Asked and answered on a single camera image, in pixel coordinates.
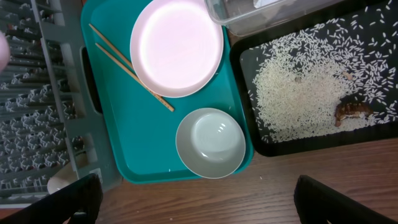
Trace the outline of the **grey plastic dish rack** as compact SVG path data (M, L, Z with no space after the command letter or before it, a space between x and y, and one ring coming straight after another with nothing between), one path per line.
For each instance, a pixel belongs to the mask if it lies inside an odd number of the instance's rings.
M122 182L96 96L80 26L80 1L5 0L1 36L11 53L1 72L1 207L47 196L54 177L96 174L103 190Z

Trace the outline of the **short-looking wooden chopstick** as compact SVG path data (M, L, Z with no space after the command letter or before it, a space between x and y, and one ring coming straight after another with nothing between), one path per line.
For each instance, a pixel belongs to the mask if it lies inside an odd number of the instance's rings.
M92 24L89 24L91 29L122 59L131 70L134 69L132 63Z

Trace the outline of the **white rice pile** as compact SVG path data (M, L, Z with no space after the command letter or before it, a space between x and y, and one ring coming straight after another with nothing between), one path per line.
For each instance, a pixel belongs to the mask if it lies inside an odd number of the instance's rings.
M265 142L326 136L397 121L397 2L335 17L257 47L249 90ZM366 103L373 114L335 126L340 103Z

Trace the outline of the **teal plastic serving tray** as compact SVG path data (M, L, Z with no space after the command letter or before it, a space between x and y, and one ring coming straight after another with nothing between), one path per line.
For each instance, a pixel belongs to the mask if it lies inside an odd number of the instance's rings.
M135 184L194 178L180 160L175 135L184 117L199 108L228 113L248 131L238 88L224 43L215 77L200 91L171 98L164 106L107 56L108 43L129 56L133 25L149 0L89 0L81 29L90 58L113 155L121 175Z

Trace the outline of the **black rectangular tray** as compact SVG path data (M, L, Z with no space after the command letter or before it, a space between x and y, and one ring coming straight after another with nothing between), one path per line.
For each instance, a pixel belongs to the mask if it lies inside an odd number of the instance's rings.
M283 35L291 34L302 29L309 28L320 22L326 22L335 17L347 18L355 12L360 13L359 20L369 22L371 19L364 14L365 7L375 9L382 6L387 1L383 0L350 0L341 1L331 6L324 7L307 15L300 16L288 22L283 22L275 27L260 31L239 39L231 48L229 59L231 62L234 78L236 80L239 96L242 101L242 107L246 124L248 126L252 145L257 153L267 156L283 156L305 151L314 151L330 147L345 146L369 141L378 141L397 137L397 122L389 124L376 124L374 126L355 131L340 132L329 134L327 136L291 140L282 143L266 143L261 140L261 134L269 134L268 129L261 131L255 127L254 104L249 101L248 90L254 87L249 83L249 79L254 77L254 62L249 62L255 54L249 53L251 47L257 47L265 44Z

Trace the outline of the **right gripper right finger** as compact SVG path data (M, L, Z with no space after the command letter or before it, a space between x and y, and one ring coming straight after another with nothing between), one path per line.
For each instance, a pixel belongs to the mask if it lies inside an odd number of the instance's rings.
M307 175L297 180L294 204L304 224L397 224Z

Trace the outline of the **brown food scrap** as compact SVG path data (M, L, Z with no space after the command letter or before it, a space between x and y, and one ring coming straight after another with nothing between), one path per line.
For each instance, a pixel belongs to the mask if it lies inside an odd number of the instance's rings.
M339 127L346 118L362 118L371 114L373 110L366 103L340 103L335 109L335 126Z

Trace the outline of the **clear plastic storage bin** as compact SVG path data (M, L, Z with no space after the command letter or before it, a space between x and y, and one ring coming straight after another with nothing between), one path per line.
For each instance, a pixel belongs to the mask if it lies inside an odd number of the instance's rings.
M211 19L240 37L252 35L341 0L205 0Z

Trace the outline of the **long wooden chopstick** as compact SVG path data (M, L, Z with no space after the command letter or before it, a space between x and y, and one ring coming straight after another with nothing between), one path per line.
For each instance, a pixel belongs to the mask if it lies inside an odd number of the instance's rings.
M116 57L114 57L112 54L110 54L106 49L104 49L100 44L95 43L97 48L99 48L103 53L105 53L116 65L118 65L121 69L123 69L130 77L132 77L138 84L140 84L146 91L148 91L153 97L155 97L159 102L161 102L168 110L171 112L174 112L175 109L172 105L170 105L168 102L166 102L161 96L155 94L153 91L149 90L141 81L138 79L138 77L133 74L130 69L128 69L124 64L122 64Z

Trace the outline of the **grey bowl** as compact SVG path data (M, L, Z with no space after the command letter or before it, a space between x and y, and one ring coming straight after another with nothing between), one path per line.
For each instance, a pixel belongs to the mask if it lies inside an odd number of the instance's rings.
M215 108L187 114L177 128L175 146L184 166L206 179L231 175L246 155L246 138L240 125Z

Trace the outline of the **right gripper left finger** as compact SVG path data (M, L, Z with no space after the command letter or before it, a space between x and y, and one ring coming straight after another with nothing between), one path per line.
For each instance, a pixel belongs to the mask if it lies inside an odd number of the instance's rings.
M95 223L103 191L100 178L89 174L1 220L1 223Z

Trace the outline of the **white paper cup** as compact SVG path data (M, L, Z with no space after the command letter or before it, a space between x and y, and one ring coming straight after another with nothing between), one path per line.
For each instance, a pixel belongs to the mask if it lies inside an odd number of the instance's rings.
M79 154L75 158L76 165L86 166L88 165L88 159L85 153ZM69 162L63 168L61 168L53 177L51 177L47 183L47 190L49 194L53 194L56 191L72 184L77 181L78 177L73 170L72 163Z

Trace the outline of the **large pink plate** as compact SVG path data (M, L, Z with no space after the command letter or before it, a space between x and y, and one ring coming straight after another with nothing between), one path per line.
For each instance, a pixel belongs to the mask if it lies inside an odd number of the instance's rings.
M202 0L151 1L135 21L130 41L133 69L154 93L181 98L215 75L224 48L223 30Z

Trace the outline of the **pink bowl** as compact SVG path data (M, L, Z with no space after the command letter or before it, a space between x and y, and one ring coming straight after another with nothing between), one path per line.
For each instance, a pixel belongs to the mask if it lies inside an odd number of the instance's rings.
M0 32L0 72L2 72L10 61L11 53L6 36Z

